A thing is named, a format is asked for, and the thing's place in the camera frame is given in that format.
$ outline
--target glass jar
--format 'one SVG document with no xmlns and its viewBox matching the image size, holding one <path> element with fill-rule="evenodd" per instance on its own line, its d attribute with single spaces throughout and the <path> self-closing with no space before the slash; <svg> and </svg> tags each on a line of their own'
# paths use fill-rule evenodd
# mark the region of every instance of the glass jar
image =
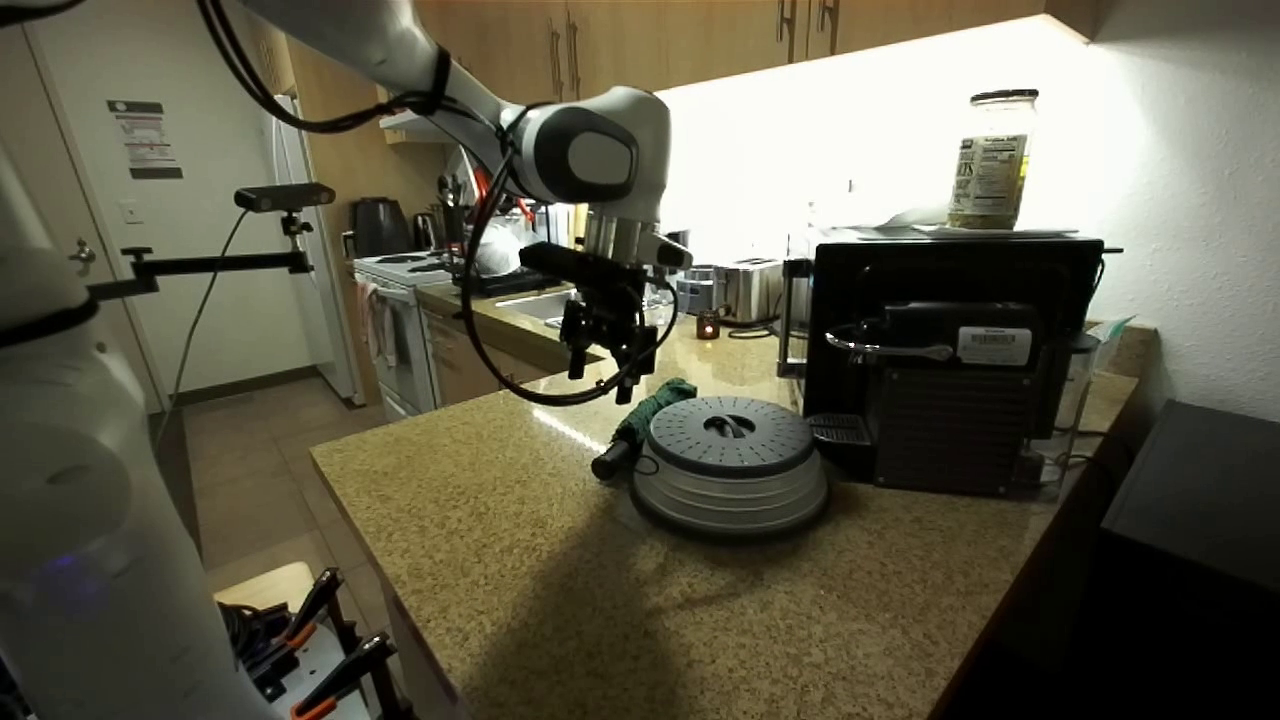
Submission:
<svg viewBox="0 0 1280 720">
<path fill-rule="evenodd" d="M 978 93 L 960 139 L 953 230 L 1014 230 L 1023 204 L 1037 89 Z"/>
</svg>

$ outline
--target floor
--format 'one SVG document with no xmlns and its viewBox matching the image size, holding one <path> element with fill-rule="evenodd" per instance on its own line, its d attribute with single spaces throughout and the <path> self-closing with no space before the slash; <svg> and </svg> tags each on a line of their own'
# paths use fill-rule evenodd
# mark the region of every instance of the floor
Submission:
<svg viewBox="0 0 1280 720">
<path fill-rule="evenodd" d="M 185 409 L 200 547 L 211 587 L 303 559 L 336 568 L 345 613 L 385 630 L 375 568 L 312 467 L 310 450 L 385 425 L 385 409 L 340 403 L 322 378 L 297 378 Z"/>
</svg>

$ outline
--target black coffee maker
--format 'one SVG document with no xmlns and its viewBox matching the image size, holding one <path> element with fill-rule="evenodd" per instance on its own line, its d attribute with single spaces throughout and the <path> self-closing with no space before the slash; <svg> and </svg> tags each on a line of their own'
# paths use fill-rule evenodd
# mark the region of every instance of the black coffee maker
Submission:
<svg viewBox="0 0 1280 720">
<path fill-rule="evenodd" d="M 1101 242 L 822 245 L 803 415 L 857 481 L 1022 495 L 1105 268 Z"/>
</svg>

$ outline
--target coffee maker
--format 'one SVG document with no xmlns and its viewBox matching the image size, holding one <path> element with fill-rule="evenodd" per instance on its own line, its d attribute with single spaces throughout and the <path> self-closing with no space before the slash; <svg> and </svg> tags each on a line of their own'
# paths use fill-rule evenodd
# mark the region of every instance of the coffee maker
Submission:
<svg viewBox="0 0 1280 720">
<path fill-rule="evenodd" d="M 911 236 L 822 245 L 803 420 L 853 481 L 1023 495 L 1053 436 L 1105 245 Z"/>
</svg>

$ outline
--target granite countertop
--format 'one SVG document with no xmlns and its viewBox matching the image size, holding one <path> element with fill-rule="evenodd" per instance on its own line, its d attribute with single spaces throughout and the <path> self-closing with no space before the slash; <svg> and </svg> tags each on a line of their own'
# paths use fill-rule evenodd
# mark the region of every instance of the granite countertop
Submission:
<svg viewBox="0 0 1280 720">
<path fill-rule="evenodd" d="M 778 341 L 682 324 L 637 395 L 668 378 L 799 403 Z M 473 717 L 928 717 L 1059 508 L 837 483 L 799 540 L 691 545 L 589 474 L 623 414 L 495 394 L 312 453 Z"/>
</svg>

